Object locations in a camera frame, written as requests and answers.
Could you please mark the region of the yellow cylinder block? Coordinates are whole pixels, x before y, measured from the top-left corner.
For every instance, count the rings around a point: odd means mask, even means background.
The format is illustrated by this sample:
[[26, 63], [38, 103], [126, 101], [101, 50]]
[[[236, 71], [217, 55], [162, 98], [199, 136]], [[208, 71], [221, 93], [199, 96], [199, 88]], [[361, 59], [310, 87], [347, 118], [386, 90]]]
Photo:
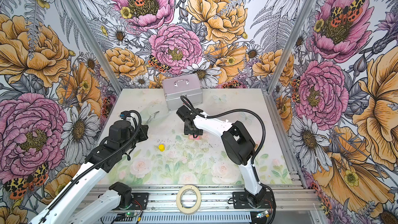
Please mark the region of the yellow cylinder block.
[[161, 152], [165, 151], [165, 146], [164, 146], [163, 144], [160, 144], [160, 145], [158, 146], [158, 148], [159, 148], [159, 150], [160, 150]]

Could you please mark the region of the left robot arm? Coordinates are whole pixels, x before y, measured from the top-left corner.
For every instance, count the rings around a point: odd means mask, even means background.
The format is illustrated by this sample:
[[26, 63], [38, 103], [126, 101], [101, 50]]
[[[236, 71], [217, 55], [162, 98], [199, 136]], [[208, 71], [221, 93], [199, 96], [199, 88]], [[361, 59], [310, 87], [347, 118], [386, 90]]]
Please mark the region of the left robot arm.
[[109, 128], [108, 136], [86, 157], [73, 179], [37, 214], [32, 224], [94, 224], [109, 211], [133, 204], [131, 187], [116, 182], [79, 212], [77, 207], [97, 183], [122, 160], [130, 157], [137, 143], [148, 139], [148, 126], [137, 111], [124, 111]]

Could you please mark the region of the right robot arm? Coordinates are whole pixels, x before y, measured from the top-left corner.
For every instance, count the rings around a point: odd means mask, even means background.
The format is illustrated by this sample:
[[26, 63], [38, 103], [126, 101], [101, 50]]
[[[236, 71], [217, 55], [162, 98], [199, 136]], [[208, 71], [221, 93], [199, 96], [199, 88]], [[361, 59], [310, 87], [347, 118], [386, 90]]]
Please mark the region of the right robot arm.
[[[255, 149], [255, 141], [242, 122], [229, 122], [219, 119], [237, 112], [251, 114], [259, 120], [262, 137], [258, 149]], [[206, 131], [221, 138], [228, 158], [239, 167], [244, 180], [248, 203], [252, 207], [258, 207], [266, 194], [265, 186], [260, 182], [255, 167], [255, 158], [266, 138], [266, 128], [261, 117], [247, 109], [230, 110], [211, 116], [198, 108], [191, 109], [185, 105], [181, 106], [176, 114], [184, 122], [185, 135], [197, 137]]]

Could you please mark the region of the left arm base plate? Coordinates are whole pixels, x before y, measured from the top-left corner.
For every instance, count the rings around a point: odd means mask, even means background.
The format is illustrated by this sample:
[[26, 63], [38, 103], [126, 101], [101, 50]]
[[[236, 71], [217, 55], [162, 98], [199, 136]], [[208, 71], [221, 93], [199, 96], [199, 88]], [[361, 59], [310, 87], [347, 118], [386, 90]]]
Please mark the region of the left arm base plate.
[[132, 211], [132, 210], [146, 210], [149, 202], [149, 193], [134, 192], [131, 194], [124, 194], [121, 196], [120, 203], [114, 210], [116, 211]]

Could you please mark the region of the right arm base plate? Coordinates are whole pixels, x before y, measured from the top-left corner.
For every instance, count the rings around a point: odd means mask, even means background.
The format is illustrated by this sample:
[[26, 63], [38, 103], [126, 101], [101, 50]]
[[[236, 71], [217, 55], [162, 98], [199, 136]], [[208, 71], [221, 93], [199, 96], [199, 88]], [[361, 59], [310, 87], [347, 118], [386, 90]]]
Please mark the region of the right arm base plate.
[[232, 204], [235, 209], [271, 209], [274, 208], [272, 194], [269, 191], [261, 191], [252, 195], [247, 191], [233, 192]]

